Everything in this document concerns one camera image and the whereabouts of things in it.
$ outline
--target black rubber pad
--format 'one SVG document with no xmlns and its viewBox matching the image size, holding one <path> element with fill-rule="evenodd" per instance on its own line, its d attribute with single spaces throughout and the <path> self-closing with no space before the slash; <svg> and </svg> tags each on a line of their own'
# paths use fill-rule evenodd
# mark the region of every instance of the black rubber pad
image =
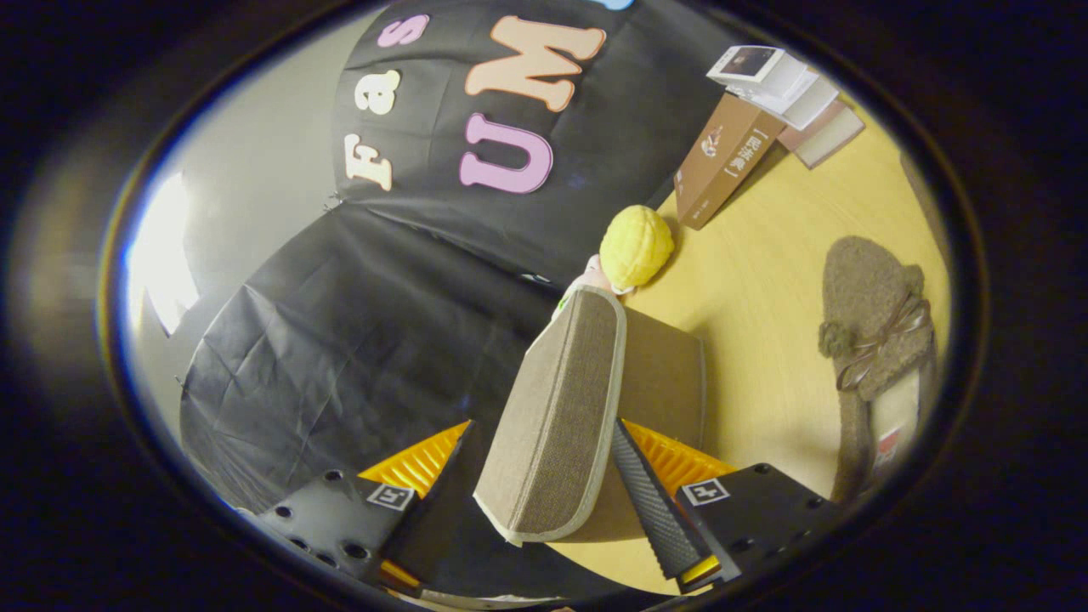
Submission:
<svg viewBox="0 0 1088 612">
<path fill-rule="evenodd" d="M 709 549 L 680 514 L 619 419 L 613 429 L 611 455 L 665 577 L 675 578 L 706 558 Z"/>
</svg>

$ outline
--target yellow toy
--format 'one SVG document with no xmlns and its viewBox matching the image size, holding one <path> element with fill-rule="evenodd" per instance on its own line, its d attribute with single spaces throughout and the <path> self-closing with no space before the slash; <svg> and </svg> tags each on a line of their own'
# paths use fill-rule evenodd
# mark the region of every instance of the yellow toy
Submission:
<svg viewBox="0 0 1088 612">
<path fill-rule="evenodd" d="M 672 233 L 646 206 L 629 206 L 608 224 L 601 241 L 601 267 L 611 289 L 625 294 L 646 284 L 672 254 Z"/>
</svg>

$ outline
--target beige box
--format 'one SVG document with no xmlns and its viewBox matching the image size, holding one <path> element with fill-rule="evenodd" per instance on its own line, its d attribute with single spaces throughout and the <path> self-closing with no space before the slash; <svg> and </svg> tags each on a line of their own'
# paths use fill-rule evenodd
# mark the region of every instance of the beige box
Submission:
<svg viewBox="0 0 1088 612">
<path fill-rule="evenodd" d="M 698 448 L 704 411 L 702 341 L 580 286 L 526 352 L 473 497 L 516 544 L 640 537 L 616 418 Z"/>
<path fill-rule="evenodd" d="M 702 229 L 767 152 L 784 123 L 726 94 L 672 178 L 677 217 Z"/>
</svg>

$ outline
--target screw hole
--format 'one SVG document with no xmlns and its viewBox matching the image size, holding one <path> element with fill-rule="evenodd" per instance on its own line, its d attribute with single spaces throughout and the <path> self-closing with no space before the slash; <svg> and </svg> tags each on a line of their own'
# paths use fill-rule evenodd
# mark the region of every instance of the screw hole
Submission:
<svg viewBox="0 0 1088 612">
<path fill-rule="evenodd" d="M 733 552 L 744 552 L 744 551 L 751 549 L 752 544 L 754 544 L 754 543 L 755 543 L 755 540 L 753 540 L 752 538 L 741 538 L 741 539 L 737 540 L 735 542 L 729 544 L 729 550 L 731 550 Z"/>
<path fill-rule="evenodd" d="M 320 561 L 320 562 L 324 563 L 325 565 L 329 565 L 329 566 L 331 566 L 331 567 L 336 567 L 336 560 L 335 560 L 335 559 L 333 559 L 333 558 L 332 558 L 332 556 L 331 556 L 330 554 L 327 554 L 327 553 L 324 553 L 324 552 L 319 552 L 319 553 L 314 554 L 313 556 L 317 556 L 317 558 L 318 558 L 318 561 Z"/>
<path fill-rule="evenodd" d="M 347 542 L 344 544 L 344 554 L 350 556 L 351 559 L 367 559 L 367 549 L 355 542 Z"/>
</svg>

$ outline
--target stack of books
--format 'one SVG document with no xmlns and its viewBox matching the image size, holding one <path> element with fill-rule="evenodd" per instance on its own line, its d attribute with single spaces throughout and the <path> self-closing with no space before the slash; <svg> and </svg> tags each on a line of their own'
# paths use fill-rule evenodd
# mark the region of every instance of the stack of books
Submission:
<svg viewBox="0 0 1088 612">
<path fill-rule="evenodd" d="M 809 169 L 865 127 L 827 78 L 782 49 L 730 47 L 707 76 L 786 123 L 779 142 Z"/>
</svg>

